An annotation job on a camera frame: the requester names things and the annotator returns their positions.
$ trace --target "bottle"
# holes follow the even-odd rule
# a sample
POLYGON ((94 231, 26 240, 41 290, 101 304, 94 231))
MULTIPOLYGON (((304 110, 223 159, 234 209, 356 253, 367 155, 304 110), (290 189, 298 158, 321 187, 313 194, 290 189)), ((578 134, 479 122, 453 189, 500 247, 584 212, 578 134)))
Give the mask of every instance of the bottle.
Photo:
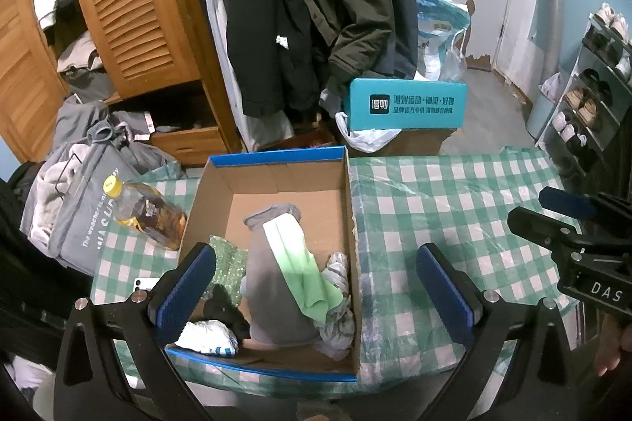
POLYGON ((143 182, 123 183, 110 175, 103 191, 114 198, 114 218, 126 227, 133 227, 170 250, 177 250, 182 241, 186 214, 169 203, 153 187, 143 182))

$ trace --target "black logo on teal box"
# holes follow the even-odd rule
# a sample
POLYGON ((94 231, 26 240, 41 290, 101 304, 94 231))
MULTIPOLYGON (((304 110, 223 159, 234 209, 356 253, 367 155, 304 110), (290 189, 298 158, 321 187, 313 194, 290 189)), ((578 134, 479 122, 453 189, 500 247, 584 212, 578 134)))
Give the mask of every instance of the black logo on teal box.
POLYGON ((387 115, 391 106, 391 95, 371 95, 369 98, 369 114, 387 115))

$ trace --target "black coat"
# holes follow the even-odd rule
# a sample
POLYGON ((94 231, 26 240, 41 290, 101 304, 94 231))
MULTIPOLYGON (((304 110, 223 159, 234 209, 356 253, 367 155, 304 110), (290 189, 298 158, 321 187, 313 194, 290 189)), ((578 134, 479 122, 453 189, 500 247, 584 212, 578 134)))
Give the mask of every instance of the black coat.
POLYGON ((228 0, 227 14, 228 56, 244 114, 262 118, 286 106, 307 111, 317 105, 320 90, 305 2, 228 0))

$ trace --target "blue gripper pad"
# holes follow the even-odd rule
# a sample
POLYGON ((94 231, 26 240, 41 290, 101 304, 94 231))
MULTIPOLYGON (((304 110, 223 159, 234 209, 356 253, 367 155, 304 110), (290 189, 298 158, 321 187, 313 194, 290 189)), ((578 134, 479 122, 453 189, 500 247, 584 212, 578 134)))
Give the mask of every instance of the blue gripper pad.
POLYGON ((213 279, 216 264, 213 248, 197 243, 178 267, 166 272, 154 286, 147 314, 156 327, 154 337, 158 343, 178 340, 213 279))
POLYGON ((465 273, 454 269, 434 243, 426 243, 417 250, 416 263, 417 275, 448 334, 454 342, 468 348, 474 341, 474 325, 483 310, 473 293, 475 286, 465 273))
POLYGON ((590 198, 572 195, 566 191, 545 187, 538 197, 540 205, 549 211, 565 214, 574 219, 587 220, 596 216, 596 208, 590 198))

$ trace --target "table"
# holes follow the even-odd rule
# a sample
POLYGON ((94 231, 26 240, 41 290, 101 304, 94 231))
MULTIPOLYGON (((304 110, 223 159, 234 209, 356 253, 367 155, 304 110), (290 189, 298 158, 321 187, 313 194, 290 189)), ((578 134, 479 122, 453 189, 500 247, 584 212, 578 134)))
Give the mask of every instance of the table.
MULTIPOLYGON (((189 211, 198 179, 175 179, 160 170, 143 180, 189 211)), ((224 370, 170 355, 182 378, 254 395, 339 398, 452 368, 463 353, 451 342, 415 272, 415 252, 434 242, 480 289, 505 300, 536 303, 555 298, 562 313, 576 301, 561 295, 549 252, 510 234, 506 218, 517 205, 578 226, 543 210, 545 186, 561 187, 541 150, 506 148, 493 156, 367 157, 350 160, 362 296, 357 383, 296 382, 224 370)), ((112 222, 105 237, 92 299, 123 301, 137 277, 160 276, 177 265, 166 250, 112 222)), ((138 376, 124 342, 117 350, 125 373, 138 376)), ((496 371, 511 356, 503 350, 496 371)))

